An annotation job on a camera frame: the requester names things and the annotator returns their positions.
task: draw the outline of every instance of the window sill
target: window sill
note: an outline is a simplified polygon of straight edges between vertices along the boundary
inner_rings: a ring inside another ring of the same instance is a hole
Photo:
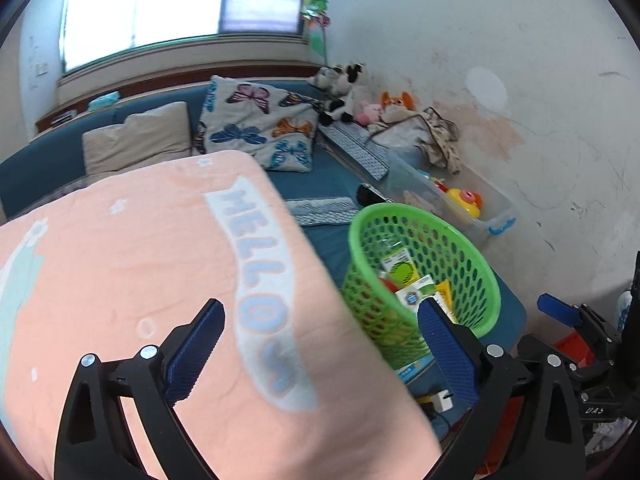
[[[62,107],[124,83],[185,69],[310,62],[318,58],[306,40],[294,35],[221,34],[168,41],[114,54],[69,72],[58,81],[58,103]]]

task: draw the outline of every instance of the basket rim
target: basket rim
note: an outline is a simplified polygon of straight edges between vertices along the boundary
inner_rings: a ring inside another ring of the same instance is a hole
[[[438,227],[443,227],[445,229],[453,231],[456,235],[460,236],[463,240],[466,240],[468,243],[468,248],[464,249],[465,251],[470,251],[471,253],[475,253],[475,256],[479,256],[482,261],[485,262],[488,267],[489,279],[486,286],[491,288],[495,297],[498,299],[498,306],[491,310],[491,313],[483,319],[478,326],[471,328],[471,331],[474,333],[476,337],[482,337],[486,335],[496,324],[498,321],[498,317],[500,316],[500,309],[502,307],[502,297],[500,294],[500,287],[498,286],[498,281],[495,278],[494,270],[489,265],[489,262],[482,256],[482,253],[476,248],[475,245],[460,231],[458,231],[453,225],[445,222],[442,218],[437,217],[436,215],[425,211],[424,209],[420,209],[417,207],[413,207],[407,204],[400,203],[380,203],[373,204],[363,208],[356,216],[354,216],[351,221],[351,225],[349,227],[349,250],[351,252],[351,263],[358,268],[358,272],[362,275],[362,277],[367,280],[369,285],[373,288],[374,293],[383,300],[386,304],[394,304],[394,302],[398,301],[398,298],[394,293],[392,293],[383,283],[378,279],[376,274],[374,273],[371,266],[362,265],[362,262],[366,262],[366,256],[362,246],[360,245],[360,230],[363,227],[363,224],[369,221],[370,217],[375,214],[376,217],[380,216],[380,213],[385,210],[389,210],[390,213],[384,213],[384,216],[400,216],[401,211],[405,210],[407,212],[411,212],[415,214],[416,212],[419,215],[425,216],[429,218],[430,221],[433,221],[435,224],[438,224]],[[398,308],[395,309],[398,316],[409,325],[414,326],[419,330],[418,320],[414,314],[409,311],[407,308]]]

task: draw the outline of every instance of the stuffed animal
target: stuffed animal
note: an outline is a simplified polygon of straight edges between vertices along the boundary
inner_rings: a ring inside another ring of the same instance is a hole
[[[340,74],[342,74],[340,65],[334,67],[323,66],[315,76],[308,78],[306,82],[320,90],[328,91],[338,81]]]
[[[347,66],[332,87],[334,95],[341,94],[345,90],[344,97],[334,98],[325,103],[325,111],[320,114],[319,118],[322,126],[329,126],[337,120],[341,120],[343,123],[353,122],[354,115],[359,111],[356,110],[356,103],[368,101],[371,98],[369,75],[363,64]]]
[[[407,110],[415,110],[414,99],[409,92],[402,92],[400,97],[392,97],[389,92],[384,92],[380,97],[380,104],[383,110],[391,105],[404,106]]]
[[[367,126],[371,123],[377,123],[380,120],[382,113],[382,106],[377,104],[371,104],[366,101],[360,103],[362,111],[356,114],[356,122],[361,126]]]

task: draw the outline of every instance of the blue bin handle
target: blue bin handle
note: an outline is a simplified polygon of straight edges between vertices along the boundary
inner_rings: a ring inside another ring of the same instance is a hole
[[[500,233],[505,232],[509,227],[511,227],[513,224],[516,223],[516,219],[515,218],[509,218],[502,227],[498,227],[497,229],[494,229],[493,227],[489,227],[489,232],[494,235],[497,236]]]

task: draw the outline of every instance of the blue gripper pad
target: blue gripper pad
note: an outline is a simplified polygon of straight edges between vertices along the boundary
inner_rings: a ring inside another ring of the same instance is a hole
[[[164,398],[169,406],[189,397],[204,365],[225,328],[225,309],[218,300],[210,300],[204,312],[185,326],[190,329],[183,343],[166,366]]]
[[[449,383],[453,396],[471,408],[480,397],[476,386],[476,366],[450,330],[452,326],[435,300],[427,298],[420,304],[418,327],[422,337]]]
[[[572,328],[582,324],[580,313],[577,309],[550,294],[543,294],[538,298],[538,310]]]

